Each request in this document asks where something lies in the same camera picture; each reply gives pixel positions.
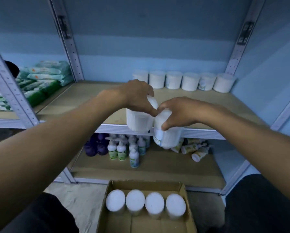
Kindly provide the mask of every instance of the cotton swab container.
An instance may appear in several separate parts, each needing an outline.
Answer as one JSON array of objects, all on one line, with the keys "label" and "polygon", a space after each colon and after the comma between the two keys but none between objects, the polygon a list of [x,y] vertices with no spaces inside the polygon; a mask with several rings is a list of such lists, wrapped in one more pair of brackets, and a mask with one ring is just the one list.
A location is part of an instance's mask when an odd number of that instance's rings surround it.
[{"label": "cotton swab container", "polygon": [[178,194],[170,194],[166,199],[165,207],[172,220],[179,219],[186,211],[186,203]]},{"label": "cotton swab container", "polygon": [[[147,96],[151,106],[155,109],[158,108],[158,103],[155,98]],[[148,132],[154,123],[154,117],[144,112],[136,112],[126,109],[127,126],[135,132]]]},{"label": "cotton swab container", "polygon": [[179,89],[181,87],[183,73],[179,71],[166,72],[165,87],[168,89]]},{"label": "cotton swab container", "polygon": [[199,74],[190,72],[184,73],[182,80],[182,89],[190,92],[197,90],[199,80]]},{"label": "cotton swab container", "polygon": [[154,89],[160,89],[164,87],[166,72],[160,70],[154,70],[149,72],[149,85]]},{"label": "cotton swab container", "polygon": [[131,190],[126,197],[126,205],[130,214],[137,216],[140,214],[145,204],[145,196],[140,190]]},{"label": "cotton swab container", "polygon": [[106,198],[106,208],[114,213],[122,214],[124,212],[125,195],[122,190],[111,191]]},{"label": "cotton swab container", "polygon": [[170,149],[178,145],[184,127],[173,127],[167,131],[162,131],[161,126],[170,117],[170,110],[163,110],[155,117],[154,141],[164,149]]},{"label": "cotton swab container", "polygon": [[210,91],[214,86],[217,75],[213,73],[201,73],[200,76],[198,89]]},{"label": "cotton swab container", "polygon": [[232,74],[221,73],[217,75],[217,79],[214,83],[213,90],[220,93],[228,93],[237,77]]},{"label": "cotton swab container", "polygon": [[145,207],[153,219],[158,219],[164,209],[164,199],[158,192],[151,192],[145,200]]},{"label": "cotton swab container", "polygon": [[149,72],[146,70],[135,70],[132,73],[132,78],[148,83],[148,74]]}]

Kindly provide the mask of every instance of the person's leg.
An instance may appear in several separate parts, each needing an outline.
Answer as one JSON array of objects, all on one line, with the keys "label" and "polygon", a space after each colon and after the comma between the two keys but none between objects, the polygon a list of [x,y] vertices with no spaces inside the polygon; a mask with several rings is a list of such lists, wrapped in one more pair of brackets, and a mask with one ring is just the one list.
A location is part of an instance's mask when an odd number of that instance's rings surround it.
[{"label": "person's leg", "polygon": [[42,193],[23,212],[13,219],[1,233],[78,233],[73,215],[52,194]]},{"label": "person's leg", "polygon": [[246,176],[227,195],[218,232],[290,233],[290,200],[262,175]]}]

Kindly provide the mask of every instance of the concrete floor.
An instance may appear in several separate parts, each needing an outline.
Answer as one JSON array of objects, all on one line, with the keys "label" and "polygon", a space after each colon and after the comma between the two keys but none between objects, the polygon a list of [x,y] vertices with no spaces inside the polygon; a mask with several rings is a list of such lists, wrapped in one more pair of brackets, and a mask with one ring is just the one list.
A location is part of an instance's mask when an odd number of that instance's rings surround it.
[{"label": "concrete floor", "polygon": [[[81,233],[96,232],[97,221],[106,191],[102,184],[64,184],[53,182],[45,190],[58,197],[75,217]],[[191,211],[198,233],[205,233],[209,227],[224,224],[225,205],[217,194],[188,192]]]}]

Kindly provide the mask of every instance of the open cardboard box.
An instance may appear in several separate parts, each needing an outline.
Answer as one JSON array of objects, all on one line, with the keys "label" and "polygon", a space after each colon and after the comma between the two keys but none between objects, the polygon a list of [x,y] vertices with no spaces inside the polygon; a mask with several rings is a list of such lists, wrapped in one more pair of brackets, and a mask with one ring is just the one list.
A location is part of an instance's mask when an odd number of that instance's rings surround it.
[{"label": "open cardboard box", "polygon": [[[121,215],[109,212],[106,208],[106,197],[114,190],[120,189],[127,196],[130,190],[138,189],[142,191],[145,197],[153,191],[159,192],[164,200],[171,194],[176,193],[183,197],[186,202],[186,212],[179,220],[171,220],[166,211],[163,211],[161,218],[158,220],[152,219],[144,206],[139,216],[131,216],[129,211]],[[187,192],[185,185],[178,182],[164,182],[164,181],[114,181],[108,183],[106,193],[104,196],[99,222],[97,226],[98,233],[197,233],[195,223],[193,221],[190,210]]]}]

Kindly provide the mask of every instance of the white canister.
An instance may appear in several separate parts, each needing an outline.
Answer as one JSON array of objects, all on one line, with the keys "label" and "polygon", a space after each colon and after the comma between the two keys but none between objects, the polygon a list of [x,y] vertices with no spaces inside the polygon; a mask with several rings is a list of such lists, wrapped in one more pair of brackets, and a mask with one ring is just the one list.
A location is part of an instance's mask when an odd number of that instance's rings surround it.
[{"label": "white canister", "polygon": [[164,199],[158,192],[151,192],[145,199],[145,207],[153,219],[158,219],[164,209]]},{"label": "white canister", "polygon": [[170,194],[166,199],[165,207],[172,220],[179,219],[186,211],[186,203],[179,194]]},{"label": "white canister", "polygon": [[198,85],[199,90],[210,91],[215,83],[217,75],[213,73],[201,73]]},{"label": "white canister", "polygon": [[167,131],[162,131],[162,124],[170,117],[170,110],[163,110],[155,117],[154,141],[164,149],[170,149],[178,145],[184,127],[173,127]]},{"label": "white canister", "polygon": [[165,72],[154,70],[149,72],[149,84],[152,88],[159,89],[164,87]]},{"label": "white canister", "polygon": [[145,196],[140,190],[131,190],[126,197],[126,205],[130,214],[137,216],[145,205]]},{"label": "white canister", "polygon": [[199,80],[199,74],[190,72],[184,73],[182,80],[182,89],[190,92],[197,90]]},{"label": "white canister", "polygon": [[132,73],[132,78],[148,83],[148,74],[149,72],[146,70],[135,70]]},{"label": "white canister", "polygon": [[183,73],[179,71],[166,72],[165,87],[168,89],[179,89],[181,87]]},{"label": "white canister", "polygon": [[[151,97],[147,96],[148,101],[151,106],[155,109],[158,108],[157,101]],[[127,116],[127,126],[129,129],[135,132],[147,132],[152,128],[154,117],[144,112],[136,112],[126,109]]]},{"label": "white canister", "polygon": [[232,74],[221,73],[217,75],[213,90],[221,93],[228,93],[237,77]]},{"label": "white canister", "polygon": [[106,208],[115,213],[123,213],[125,205],[125,195],[122,190],[111,191],[106,198]]}]

